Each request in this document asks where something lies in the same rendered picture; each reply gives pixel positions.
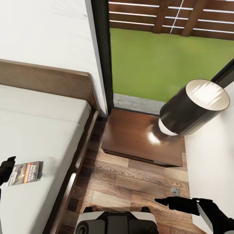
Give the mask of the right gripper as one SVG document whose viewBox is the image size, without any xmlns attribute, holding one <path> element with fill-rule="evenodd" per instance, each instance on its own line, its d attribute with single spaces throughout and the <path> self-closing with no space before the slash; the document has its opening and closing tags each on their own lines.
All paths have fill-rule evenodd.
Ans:
<svg viewBox="0 0 234 234">
<path fill-rule="evenodd" d="M 187 211 L 186 199 L 187 198 L 175 196 L 167 197 L 165 199 L 155 199 L 155 201 L 165 206 L 169 205 L 170 210 L 178 210 L 189 214 L 189 212 Z"/>
</svg>

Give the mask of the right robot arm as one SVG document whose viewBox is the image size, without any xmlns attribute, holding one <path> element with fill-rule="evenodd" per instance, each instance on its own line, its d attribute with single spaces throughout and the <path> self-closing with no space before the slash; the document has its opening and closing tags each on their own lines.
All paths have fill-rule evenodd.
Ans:
<svg viewBox="0 0 234 234">
<path fill-rule="evenodd" d="M 170 210 L 178 210 L 188 214 L 202 216 L 213 234 L 234 234 L 234 219 L 228 218 L 211 199 L 192 198 L 187 199 L 180 196 L 179 187 L 172 187 L 172 197 L 155 199 L 156 202 Z"/>
</svg>

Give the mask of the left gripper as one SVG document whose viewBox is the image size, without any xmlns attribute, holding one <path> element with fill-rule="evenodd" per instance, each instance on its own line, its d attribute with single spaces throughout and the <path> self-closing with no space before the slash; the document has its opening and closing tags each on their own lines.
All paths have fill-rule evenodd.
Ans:
<svg viewBox="0 0 234 234">
<path fill-rule="evenodd" d="M 15 165 L 15 158 L 16 158 L 16 156 L 8 158 L 8 160 L 3 161 L 1 166 L 0 166 L 0 172 L 4 172 L 7 175 L 7 178 L 4 181 L 4 183 L 8 182 L 8 180 L 12 174 L 12 170 L 13 170 L 14 165 Z"/>
</svg>

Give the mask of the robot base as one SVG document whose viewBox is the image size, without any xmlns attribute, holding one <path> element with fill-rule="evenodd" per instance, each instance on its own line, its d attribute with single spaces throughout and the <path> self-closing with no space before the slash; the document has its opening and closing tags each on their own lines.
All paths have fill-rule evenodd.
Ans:
<svg viewBox="0 0 234 234">
<path fill-rule="evenodd" d="M 159 234 L 159 231 L 149 207 L 142 207 L 142 212 L 93 212 L 92 207 L 85 207 L 75 234 Z"/>
</svg>

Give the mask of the hardback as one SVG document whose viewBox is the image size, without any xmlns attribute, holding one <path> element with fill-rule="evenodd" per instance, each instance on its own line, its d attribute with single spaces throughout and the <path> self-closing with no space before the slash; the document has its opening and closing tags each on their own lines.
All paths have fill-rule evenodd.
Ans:
<svg viewBox="0 0 234 234">
<path fill-rule="evenodd" d="M 40 161 L 14 165 L 6 186 L 37 181 L 39 168 Z"/>
</svg>

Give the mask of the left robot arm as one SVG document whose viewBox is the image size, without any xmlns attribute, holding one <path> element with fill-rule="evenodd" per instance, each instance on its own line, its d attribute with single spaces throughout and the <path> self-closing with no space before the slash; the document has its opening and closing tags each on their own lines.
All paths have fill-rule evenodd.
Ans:
<svg viewBox="0 0 234 234">
<path fill-rule="evenodd" d="M 3 161 L 1 166 L 0 166 L 0 186 L 3 183 L 8 182 L 11 174 L 12 174 L 12 170 L 14 168 L 15 165 L 15 158 L 16 156 L 10 157 L 8 158 L 7 161 Z M 0 189 L 0 200 L 1 200 L 1 189 Z M 2 233 L 2 226 L 1 226 L 1 219 L 0 219 L 0 234 Z"/>
</svg>

